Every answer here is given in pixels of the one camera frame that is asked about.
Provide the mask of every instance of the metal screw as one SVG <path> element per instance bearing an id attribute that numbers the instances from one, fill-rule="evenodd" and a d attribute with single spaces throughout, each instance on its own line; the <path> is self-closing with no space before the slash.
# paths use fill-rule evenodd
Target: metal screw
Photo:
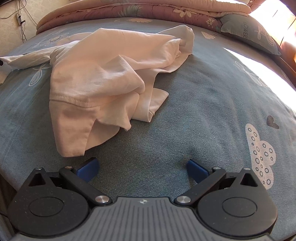
<path id="1" fill-rule="evenodd" d="M 98 202 L 98 203 L 106 203 L 106 202 L 109 202 L 110 198 L 107 197 L 107 196 L 104 196 L 104 195 L 101 195 L 101 196 L 97 196 L 95 198 L 95 201 Z"/>
<path id="2" fill-rule="evenodd" d="M 177 197 L 177 201 L 179 203 L 189 203 L 189 202 L 191 202 L 191 198 L 187 197 L 187 196 L 179 196 L 179 197 Z"/>

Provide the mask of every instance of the round black disc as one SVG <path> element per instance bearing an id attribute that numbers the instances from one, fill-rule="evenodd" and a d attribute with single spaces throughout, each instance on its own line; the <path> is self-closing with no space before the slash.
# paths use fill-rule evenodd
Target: round black disc
<path id="1" fill-rule="evenodd" d="M 197 206 L 202 221 L 226 237 L 255 237 L 268 233 L 277 219 L 277 208 L 260 189 L 240 185 L 205 195 Z"/>
<path id="2" fill-rule="evenodd" d="M 31 237 L 52 237 L 69 232 L 86 219 L 88 212 L 88 203 L 83 196 L 49 186 L 25 189 L 8 210 L 11 224 Z"/>

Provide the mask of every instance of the wooden furniture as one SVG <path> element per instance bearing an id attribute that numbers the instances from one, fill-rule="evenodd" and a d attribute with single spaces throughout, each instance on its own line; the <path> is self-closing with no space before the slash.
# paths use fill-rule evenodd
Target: wooden furniture
<path id="1" fill-rule="evenodd" d="M 271 58 L 296 86 L 296 1 L 250 0 L 248 5 L 280 47 L 282 55 Z"/>

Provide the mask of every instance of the blue gripper pad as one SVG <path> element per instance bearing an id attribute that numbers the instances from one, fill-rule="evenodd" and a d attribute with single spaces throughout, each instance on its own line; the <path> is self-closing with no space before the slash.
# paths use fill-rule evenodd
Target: blue gripper pad
<path id="1" fill-rule="evenodd" d="M 100 165 L 97 158 L 91 158 L 81 166 L 75 168 L 75 174 L 87 183 L 93 179 L 99 172 Z"/>
<path id="2" fill-rule="evenodd" d="M 211 174 L 210 169 L 194 160 L 189 160 L 186 168 L 188 176 L 192 177 L 196 183 L 200 183 Z"/>

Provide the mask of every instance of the crumpled white cloth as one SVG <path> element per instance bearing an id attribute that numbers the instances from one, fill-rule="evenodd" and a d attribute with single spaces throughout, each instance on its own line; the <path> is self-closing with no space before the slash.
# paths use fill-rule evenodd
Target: crumpled white cloth
<path id="1" fill-rule="evenodd" d="M 23 69 L 50 61 L 56 146 L 62 156 L 72 157 L 104 143 L 120 127 L 129 130 L 131 119 L 150 122 L 168 96 L 153 88 L 156 75 L 178 69 L 192 53 L 193 41 L 185 25 L 158 34 L 100 28 L 0 60 L 6 73 L 7 66 Z"/>

